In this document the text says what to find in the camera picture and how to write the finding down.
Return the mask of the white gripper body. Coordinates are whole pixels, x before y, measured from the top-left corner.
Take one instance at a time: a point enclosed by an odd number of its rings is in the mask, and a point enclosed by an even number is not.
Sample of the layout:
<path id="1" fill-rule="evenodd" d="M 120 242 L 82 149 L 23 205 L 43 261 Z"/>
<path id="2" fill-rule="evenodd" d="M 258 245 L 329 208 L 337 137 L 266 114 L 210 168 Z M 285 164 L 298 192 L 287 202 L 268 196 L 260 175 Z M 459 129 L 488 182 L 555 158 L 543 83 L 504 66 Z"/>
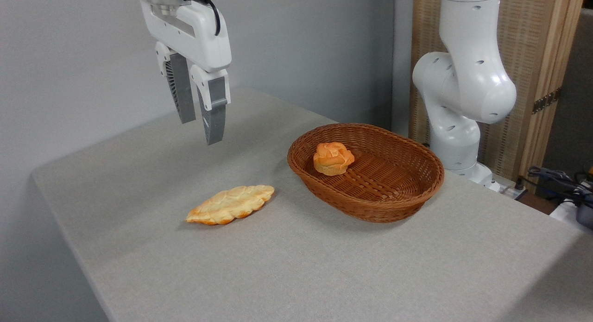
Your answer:
<path id="1" fill-rule="evenodd" d="M 210 0 L 140 0 L 150 34 L 203 70 L 226 69 L 232 60 L 222 13 Z"/>

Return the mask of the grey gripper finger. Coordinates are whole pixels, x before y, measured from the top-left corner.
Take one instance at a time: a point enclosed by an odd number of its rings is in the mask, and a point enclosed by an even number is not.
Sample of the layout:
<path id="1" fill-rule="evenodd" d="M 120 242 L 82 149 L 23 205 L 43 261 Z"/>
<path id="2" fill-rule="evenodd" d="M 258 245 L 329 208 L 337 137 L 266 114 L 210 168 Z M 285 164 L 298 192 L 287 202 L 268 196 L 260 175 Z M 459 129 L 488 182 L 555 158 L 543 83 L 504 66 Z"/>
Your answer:
<path id="1" fill-rule="evenodd" d="M 194 121 L 196 113 L 186 58 L 159 41 L 155 51 L 159 70 L 169 85 L 180 121 L 183 124 Z"/>
<path id="2" fill-rule="evenodd" d="M 224 137 L 226 106 L 231 103 L 227 70 L 208 73 L 197 65 L 190 67 L 192 95 L 199 106 L 206 143 L 213 145 Z"/>

